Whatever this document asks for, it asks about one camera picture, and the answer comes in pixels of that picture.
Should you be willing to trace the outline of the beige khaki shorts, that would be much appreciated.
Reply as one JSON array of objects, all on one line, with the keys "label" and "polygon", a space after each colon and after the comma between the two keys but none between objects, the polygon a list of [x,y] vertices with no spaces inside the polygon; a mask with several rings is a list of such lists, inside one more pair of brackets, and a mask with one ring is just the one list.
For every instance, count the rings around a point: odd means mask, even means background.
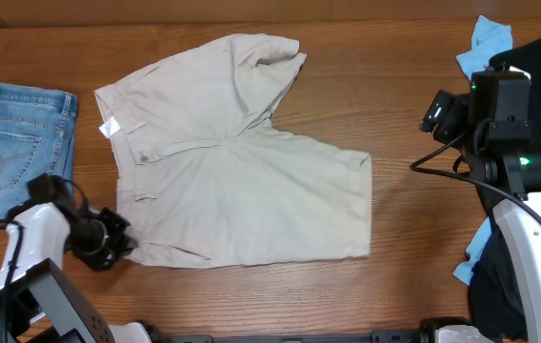
[{"label": "beige khaki shorts", "polygon": [[305,61],[296,40],[232,34],[96,90],[131,261],[211,269],[370,253],[370,154],[271,122]]}]

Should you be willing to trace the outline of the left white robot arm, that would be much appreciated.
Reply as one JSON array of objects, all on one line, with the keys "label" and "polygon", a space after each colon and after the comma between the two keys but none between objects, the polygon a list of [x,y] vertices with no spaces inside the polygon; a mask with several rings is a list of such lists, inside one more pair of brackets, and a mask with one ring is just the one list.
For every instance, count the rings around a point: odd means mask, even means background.
[{"label": "left white robot arm", "polygon": [[9,237],[0,269],[0,343],[17,341],[44,318],[50,327],[37,342],[150,343],[138,322],[108,324],[64,274],[66,252],[102,272],[136,246],[124,217],[75,204],[68,184],[49,174],[32,179],[29,199],[0,219]]}]

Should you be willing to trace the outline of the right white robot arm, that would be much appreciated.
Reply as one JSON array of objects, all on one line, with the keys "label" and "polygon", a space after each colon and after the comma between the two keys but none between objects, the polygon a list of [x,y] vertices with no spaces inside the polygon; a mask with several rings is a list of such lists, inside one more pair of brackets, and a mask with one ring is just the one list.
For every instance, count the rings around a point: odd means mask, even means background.
[{"label": "right white robot arm", "polygon": [[420,129],[459,152],[451,171],[432,170],[431,154],[411,170],[474,185],[490,237],[475,256],[470,306],[488,338],[541,342],[541,118],[536,86],[523,71],[481,71],[464,94],[439,91]]}]

